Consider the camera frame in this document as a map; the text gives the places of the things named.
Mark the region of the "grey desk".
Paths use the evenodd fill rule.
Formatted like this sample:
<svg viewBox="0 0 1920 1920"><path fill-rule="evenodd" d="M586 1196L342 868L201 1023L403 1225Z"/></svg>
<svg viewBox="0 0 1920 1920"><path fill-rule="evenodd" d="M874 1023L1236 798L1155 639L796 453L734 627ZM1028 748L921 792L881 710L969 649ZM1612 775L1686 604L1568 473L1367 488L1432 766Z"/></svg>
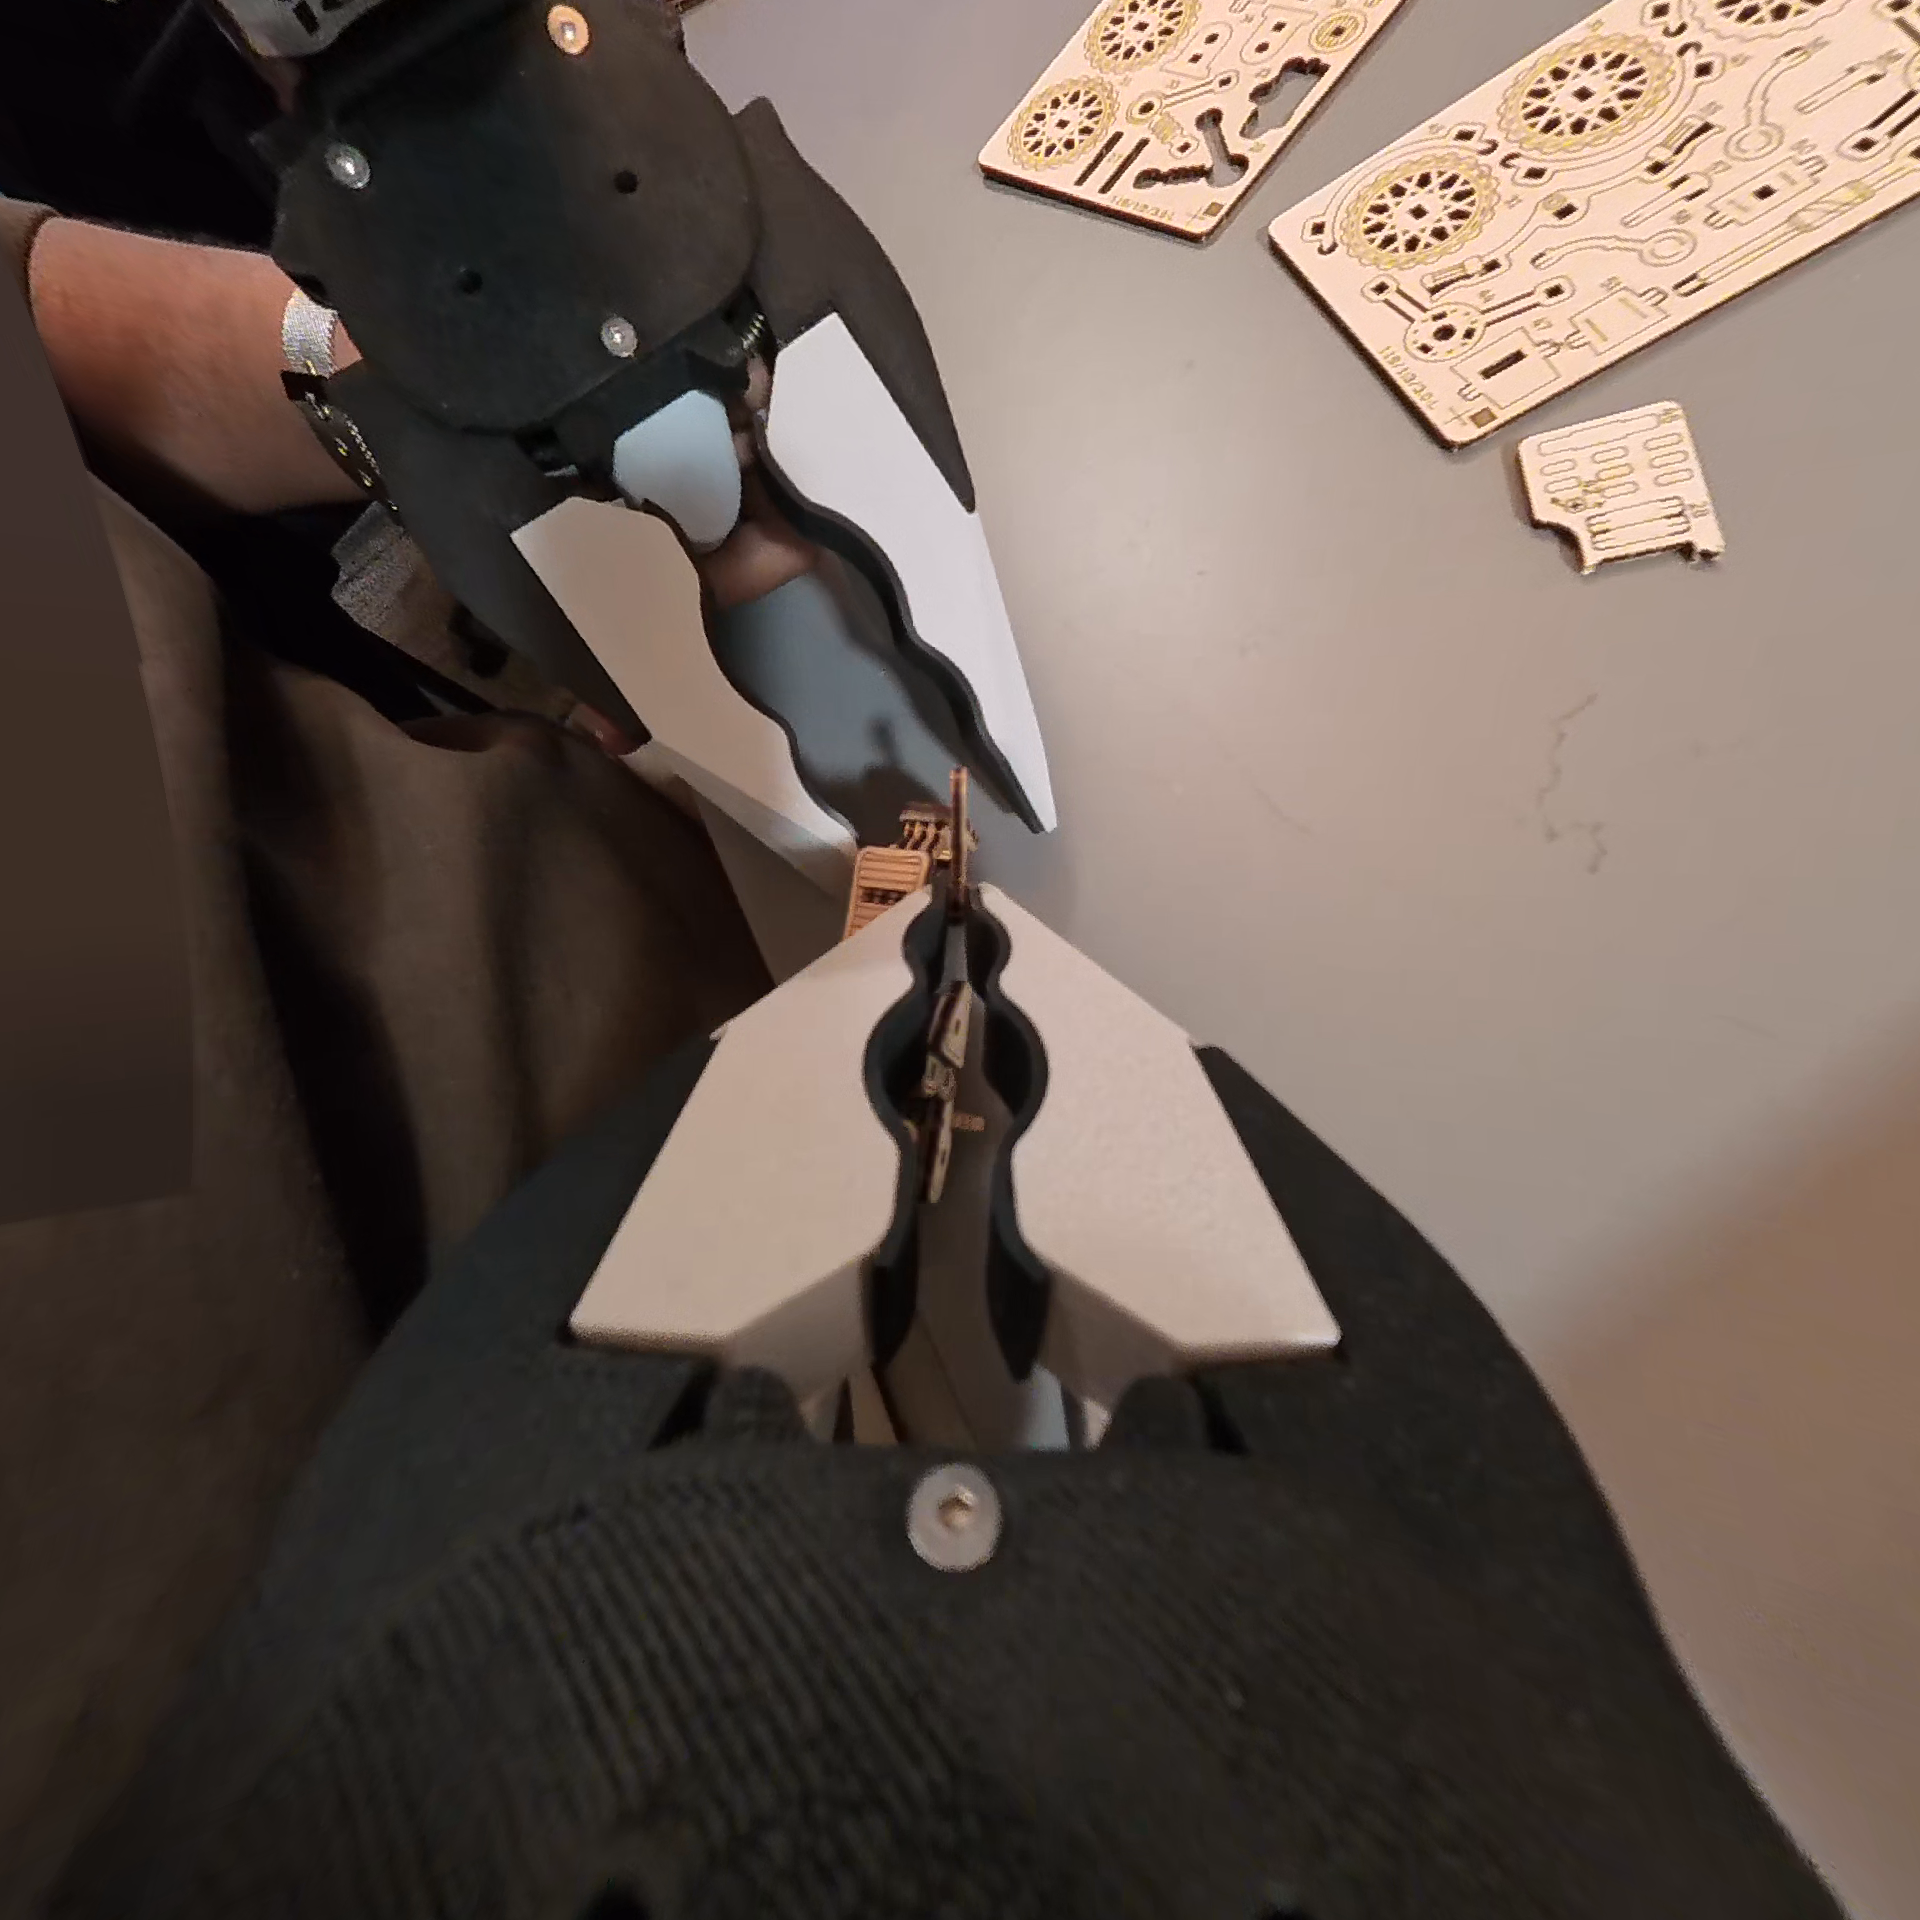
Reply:
<svg viewBox="0 0 1920 1920"><path fill-rule="evenodd" d="M1234 1054L1559 1399L1699 1692L1915 1916L1915 207L1470 451L1264 244L1578 19L1411 4L1204 246L977 151L1087 4L702 4L940 353L1063 828L994 873ZM1726 553L1524 437L1679 399Z"/></svg>

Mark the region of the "wooden puzzle sheet rectangular window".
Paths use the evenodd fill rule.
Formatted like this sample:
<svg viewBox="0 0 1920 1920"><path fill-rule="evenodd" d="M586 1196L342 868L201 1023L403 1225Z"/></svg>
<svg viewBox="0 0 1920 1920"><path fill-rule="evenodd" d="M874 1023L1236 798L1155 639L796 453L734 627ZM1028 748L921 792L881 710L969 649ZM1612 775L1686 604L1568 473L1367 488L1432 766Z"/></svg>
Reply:
<svg viewBox="0 0 1920 1920"><path fill-rule="evenodd" d="M1915 1L1614 1L1266 241L1465 448L1915 192Z"/></svg>

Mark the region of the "small slotted wooden piece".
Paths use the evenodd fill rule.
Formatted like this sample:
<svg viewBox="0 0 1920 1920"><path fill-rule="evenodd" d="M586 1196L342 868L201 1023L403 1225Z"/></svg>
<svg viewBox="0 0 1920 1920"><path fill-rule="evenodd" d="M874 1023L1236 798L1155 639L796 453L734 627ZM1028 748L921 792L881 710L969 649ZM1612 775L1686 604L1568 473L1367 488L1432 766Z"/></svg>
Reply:
<svg viewBox="0 0 1920 1920"><path fill-rule="evenodd" d="M1568 539L1584 577L1618 561L1680 558L1699 565L1726 553L1690 415L1679 399L1524 437L1516 457L1530 524Z"/></svg>

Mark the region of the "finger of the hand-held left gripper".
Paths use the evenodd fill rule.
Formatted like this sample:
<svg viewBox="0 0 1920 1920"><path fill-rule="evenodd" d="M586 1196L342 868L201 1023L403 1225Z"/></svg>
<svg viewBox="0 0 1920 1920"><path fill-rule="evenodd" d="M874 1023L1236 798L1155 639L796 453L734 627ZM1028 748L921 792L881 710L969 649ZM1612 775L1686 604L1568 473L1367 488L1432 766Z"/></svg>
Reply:
<svg viewBox="0 0 1920 1920"><path fill-rule="evenodd" d="M854 857L810 795L788 732L718 663L705 584L667 521L568 499L513 534L539 584L647 728L638 760L683 782L779 857Z"/></svg>
<svg viewBox="0 0 1920 1920"><path fill-rule="evenodd" d="M779 348L761 460L815 534L870 574L902 647L944 691L967 766L1031 832L1054 832L1048 748L983 521L844 317Z"/></svg>

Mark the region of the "wooden puzzle sheet small wheels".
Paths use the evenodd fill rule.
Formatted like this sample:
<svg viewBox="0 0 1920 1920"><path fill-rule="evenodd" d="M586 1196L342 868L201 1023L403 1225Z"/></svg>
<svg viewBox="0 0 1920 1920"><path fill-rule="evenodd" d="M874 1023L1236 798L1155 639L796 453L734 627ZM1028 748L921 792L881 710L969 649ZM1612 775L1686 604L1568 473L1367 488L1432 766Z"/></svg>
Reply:
<svg viewBox="0 0 1920 1920"><path fill-rule="evenodd" d="M977 156L1044 201L1204 244L1402 1L1104 1Z"/></svg>

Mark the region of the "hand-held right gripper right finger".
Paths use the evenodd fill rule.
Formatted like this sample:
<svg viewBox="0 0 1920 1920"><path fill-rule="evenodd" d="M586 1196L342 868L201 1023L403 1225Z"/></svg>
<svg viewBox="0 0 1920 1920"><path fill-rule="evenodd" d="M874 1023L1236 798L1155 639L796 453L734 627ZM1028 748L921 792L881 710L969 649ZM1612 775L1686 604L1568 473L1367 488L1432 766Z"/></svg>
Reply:
<svg viewBox="0 0 1920 1920"><path fill-rule="evenodd" d="M1331 1353L1332 1309L1183 1027L996 884L977 892L982 980L1038 1062L996 1203L1010 1365L1142 1380Z"/></svg>

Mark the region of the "silver wristband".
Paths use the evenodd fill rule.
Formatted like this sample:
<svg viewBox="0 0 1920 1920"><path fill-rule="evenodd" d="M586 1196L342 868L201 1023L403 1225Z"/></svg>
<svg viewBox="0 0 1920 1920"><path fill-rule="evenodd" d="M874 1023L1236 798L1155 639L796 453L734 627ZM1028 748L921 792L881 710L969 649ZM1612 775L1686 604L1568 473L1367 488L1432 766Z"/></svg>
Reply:
<svg viewBox="0 0 1920 1920"><path fill-rule="evenodd" d="M342 317L307 289L295 288L280 320L282 392L359 493L395 518L399 510L371 443L330 396L330 381L338 372L338 337Z"/></svg>

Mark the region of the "person's left forearm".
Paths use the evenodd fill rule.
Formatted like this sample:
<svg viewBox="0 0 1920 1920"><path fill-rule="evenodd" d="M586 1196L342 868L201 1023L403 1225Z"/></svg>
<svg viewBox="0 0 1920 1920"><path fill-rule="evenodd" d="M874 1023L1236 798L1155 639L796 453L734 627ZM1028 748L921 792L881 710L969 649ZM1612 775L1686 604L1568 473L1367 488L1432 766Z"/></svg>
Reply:
<svg viewBox="0 0 1920 1920"><path fill-rule="evenodd" d="M284 392L297 285L268 256L50 220L31 292L66 412L131 485L234 513L366 499Z"/></svg>

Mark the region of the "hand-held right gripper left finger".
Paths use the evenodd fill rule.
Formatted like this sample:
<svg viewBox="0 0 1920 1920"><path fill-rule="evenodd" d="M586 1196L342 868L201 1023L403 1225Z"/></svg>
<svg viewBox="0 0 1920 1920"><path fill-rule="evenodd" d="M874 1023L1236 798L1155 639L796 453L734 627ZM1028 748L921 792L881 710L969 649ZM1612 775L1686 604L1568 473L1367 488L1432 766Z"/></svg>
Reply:
<svg viewBox="0 0 1920 1920"><path fill-rule="evenodd" d="M865 1368L903 1147L870 1089L881 1021L923 983L908 895L715 1036L569 1317L590 1345L734 1368Z"/></svg>

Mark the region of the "partly built wooden model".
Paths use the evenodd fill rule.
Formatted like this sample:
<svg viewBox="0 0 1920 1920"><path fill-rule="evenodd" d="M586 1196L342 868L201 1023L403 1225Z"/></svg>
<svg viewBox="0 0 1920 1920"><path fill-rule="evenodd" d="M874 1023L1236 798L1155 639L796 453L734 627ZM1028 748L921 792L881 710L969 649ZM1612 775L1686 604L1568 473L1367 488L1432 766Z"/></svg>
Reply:
<svg viewBox="0 0 1920 1920"><path fill-rule="evenodd" d="M902 832L891 846L856 854L846 939L935 879L946 881L946 832L950 803L918 803L902 811ZM944 975L931 1006L919 1077L903 1103L918 1152L919 1199L931 1206L944 1198L955 1136L977 1134L985 1124L959 1108L977 1009L967 979L967 926L969 919L961 928L946 923Z"/></svg>

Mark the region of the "person's left hand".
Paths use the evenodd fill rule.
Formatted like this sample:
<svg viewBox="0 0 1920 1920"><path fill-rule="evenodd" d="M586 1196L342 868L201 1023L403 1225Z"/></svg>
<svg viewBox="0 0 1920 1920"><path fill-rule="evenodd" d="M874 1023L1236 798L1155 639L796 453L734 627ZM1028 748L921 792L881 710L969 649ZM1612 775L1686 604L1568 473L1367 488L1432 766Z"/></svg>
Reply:
<svg viewBox="0 0 1920 1920"><path fill-rule="evenodd" d="M720 545L695 558L708 596L726 613L761 601L819 565L820 549L779 512L744 513Z"/></svg>

